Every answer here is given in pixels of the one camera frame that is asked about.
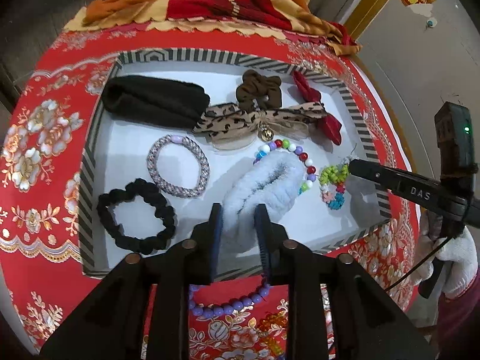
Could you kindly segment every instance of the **maroon sleeve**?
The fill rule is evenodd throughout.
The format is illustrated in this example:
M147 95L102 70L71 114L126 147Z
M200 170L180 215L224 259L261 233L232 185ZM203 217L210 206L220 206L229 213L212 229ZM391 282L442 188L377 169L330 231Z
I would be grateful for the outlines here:
M461 345L459 338L466 338L470 332L469 320L472 318L472 311L480 301L480 274L477 271L476 277L470 286L457 298L448 299L442 293L438 299L438 342L440 351L452 346Z

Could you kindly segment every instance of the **gloved hand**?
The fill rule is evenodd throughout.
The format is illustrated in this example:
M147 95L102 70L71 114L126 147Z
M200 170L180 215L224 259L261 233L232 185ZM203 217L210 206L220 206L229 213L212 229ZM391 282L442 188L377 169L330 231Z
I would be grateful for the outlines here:
M441 244L445 238L439 238L435 243L428 237L429 221L427 213L420 217L420 236L415 248L415 264L424 258L428 253ZM436 254L436 258L442 261L453 261L452 270L443 286L443 292L449 299L454 299L465 291L473 281L478 270L477 250L472 235L465 227L463 233L447 242ZM410 275L414 285L428 279L434 272L432 256L424 262L415 272Z

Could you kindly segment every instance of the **black device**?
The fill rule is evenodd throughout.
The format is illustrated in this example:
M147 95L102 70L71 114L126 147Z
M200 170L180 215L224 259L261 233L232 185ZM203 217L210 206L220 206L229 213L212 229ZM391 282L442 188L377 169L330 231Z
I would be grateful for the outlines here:
M440 181L378 163L353 160L350 173L380 184L426 209L442 215L440 238L455 238L465 225L480 227L480 200L474 197L475 163L470 111L445 102L435 115L437 145L440 149ZM428 298L437 282L443 261L434 259L433 274L418 286L418 293Z
M289 239L284 227L270 222L264 204L255 210L255 229L267 280L289 285L286 360L329 358L320 284L329 293L336 359L434 359L407 316L349 254L321 256ZM150 287L158 284L146 360L188 360L188 286L212 282L220 231L215 203L190 239L161 255L127 255L57 328L40 356L138 360Z

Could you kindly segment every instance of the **red bow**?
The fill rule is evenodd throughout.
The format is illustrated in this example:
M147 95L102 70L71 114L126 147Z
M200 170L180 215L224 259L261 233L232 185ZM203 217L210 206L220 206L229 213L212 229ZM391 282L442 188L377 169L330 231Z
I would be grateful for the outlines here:
M303 99L309 103L319 103L322 94L318 92L318 90L310 87L304 75L297 71L294 71L292 75ZM342 143L342 136L340 135L342 124L332 114L327 113L326 117L318 120L317 128L322 130L325 136L335 145L338 146Z

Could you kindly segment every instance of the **pink beaded flower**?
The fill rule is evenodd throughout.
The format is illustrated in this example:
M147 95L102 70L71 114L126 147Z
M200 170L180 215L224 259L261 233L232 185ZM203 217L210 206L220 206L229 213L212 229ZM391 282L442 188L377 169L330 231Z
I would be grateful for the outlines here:
M322 200L325 203L330 203L332 200L335 200L335 195L330 191L327 193L322 193Z

